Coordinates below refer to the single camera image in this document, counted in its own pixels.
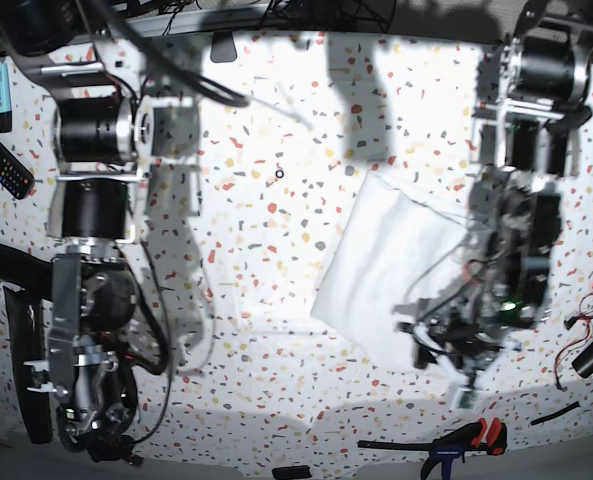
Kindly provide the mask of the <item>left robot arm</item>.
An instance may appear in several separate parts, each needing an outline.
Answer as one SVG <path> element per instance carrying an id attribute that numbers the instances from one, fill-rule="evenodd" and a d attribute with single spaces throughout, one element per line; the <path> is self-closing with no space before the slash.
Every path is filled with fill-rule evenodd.
<path id="1" fill-rule="evenodd" d="M 510 335 L 544 321 L 551 255 L 561 232 L 557 184 L 568 175 L 571 136 L 592 115 L 589 41 L 593 23 L 551 13 L 544 1 L 523 7 L 499 59 L 494 160 L 499 182 L 491 232 L 466 280 L 441 300 L 421 300 L 400 323 L 414 343 L 413 364 L 446 362 L 466 375 L 487 370 L 510 349 Z"/>

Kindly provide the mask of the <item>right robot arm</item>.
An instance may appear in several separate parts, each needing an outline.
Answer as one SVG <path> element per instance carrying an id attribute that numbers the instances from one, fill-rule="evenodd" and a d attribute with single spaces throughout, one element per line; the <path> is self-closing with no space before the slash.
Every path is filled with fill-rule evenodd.
<path id="1" fill-rule="evenodd" d="M 137 240 L 130 190 L 152 150 L 153 108 L 100 55 L 56 63 L 79 34 L 119 32 L 148 67 L 230 107 L 248 99 L 183 69 L 129 26 L 108 1 L 0 1 L 0 40 L 16 66 L 55 101 L 58 163 L 50 261 L 0 245 L 12 372 L 34 444 L 59 439 L 93 461 L 140 466 L 128 433 L 138 412 L 134 369 L 171 375 L 171 328 L 148 307 L 122 244 Z"/>

